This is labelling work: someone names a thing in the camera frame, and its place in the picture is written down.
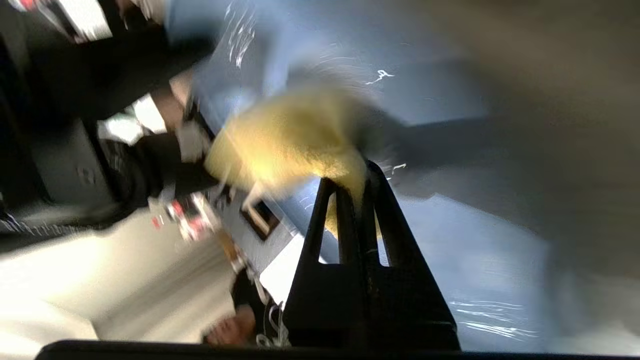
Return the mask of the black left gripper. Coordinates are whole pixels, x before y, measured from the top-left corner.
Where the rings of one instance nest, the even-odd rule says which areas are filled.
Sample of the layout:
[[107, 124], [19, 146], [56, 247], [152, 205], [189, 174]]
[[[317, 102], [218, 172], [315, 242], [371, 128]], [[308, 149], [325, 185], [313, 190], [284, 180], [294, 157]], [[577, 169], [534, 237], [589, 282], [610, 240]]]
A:
[[166, 123], [150, 95], [144, 96], [134, 104], [134, 114], [146, 132], [131, 144], [115, 141], [115, 171], [137, 202], [170, 202], [224, 185], [205, 168], [215, 137], [198, 109], [182, 108], [174, 96], [164, 105], [173, 124]]

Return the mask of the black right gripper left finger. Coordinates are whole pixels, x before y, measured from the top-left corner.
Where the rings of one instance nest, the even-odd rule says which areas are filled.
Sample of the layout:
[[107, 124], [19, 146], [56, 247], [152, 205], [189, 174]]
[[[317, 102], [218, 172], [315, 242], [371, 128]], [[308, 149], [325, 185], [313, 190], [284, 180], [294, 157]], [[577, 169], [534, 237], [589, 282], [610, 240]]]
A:
[[[329, 200], [336, 201], [338, 264], [319, 262]], [[345, 189], [323, 178], [292, 281], [283, 321], [295, 347], [363, 349], [366, 301], [357, 222]]]

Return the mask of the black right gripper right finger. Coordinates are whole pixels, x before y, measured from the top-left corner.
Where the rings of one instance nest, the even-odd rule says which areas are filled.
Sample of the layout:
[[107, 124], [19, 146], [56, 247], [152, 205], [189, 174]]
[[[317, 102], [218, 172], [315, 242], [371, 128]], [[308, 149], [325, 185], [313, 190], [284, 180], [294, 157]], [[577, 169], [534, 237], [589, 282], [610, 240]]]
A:
[[365, 272], [365, 316], [374, 345], [459, 351], [457, 324], [410, 230], [386, 176], [366, 164], [359, 219]]

